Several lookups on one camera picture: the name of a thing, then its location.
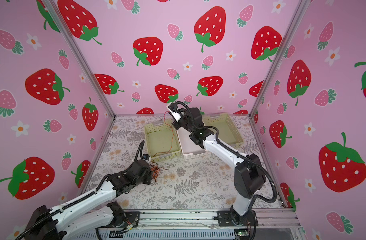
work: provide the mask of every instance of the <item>plastic basket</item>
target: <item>plastic basket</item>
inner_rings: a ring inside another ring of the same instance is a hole
[[[203,116],[203,123],[219,129],[219,138],[231,147],[239,148],[243,145],[244,140],[227,113]]]
[[[166,124],[172,126],[172,120],[166,119]],[[164,124],[164,120],[161,120],[144,126],[147,151],[151,156],[151,160],[154,162],[178,157],[181,153],[176,129],[174,127],[171,129],[171,127],[166,124]],[[172,140],[172,148],[169,153],[164,153],[171,147],[172,131],[175,134],[175,137]]]

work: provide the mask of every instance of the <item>table surface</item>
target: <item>table surface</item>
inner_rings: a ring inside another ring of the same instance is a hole
[[[231,119],[244,139],[238,150],[248,155],[256,154],[264,167],[248,116],[231,116]],[[116,117],[87,191],[95,188],[104,175],[128,168],[139,143],[145,139],[144,125],[160,120],[163,120],[163,116]],[[228,209],[235,201],[237,191],[233,186],[233,169],[212,153],[191,159],[184,159],[181,155],[158,162],[158,165],[164,169],[161,169],[156,181],[152,180],[151,185],[140,184],[112,201],[117,201],[123,209]],[[269,182],[256,194],[271,198]],[[279,200],[269,204],[260,199],[253,206],[281,207]]]

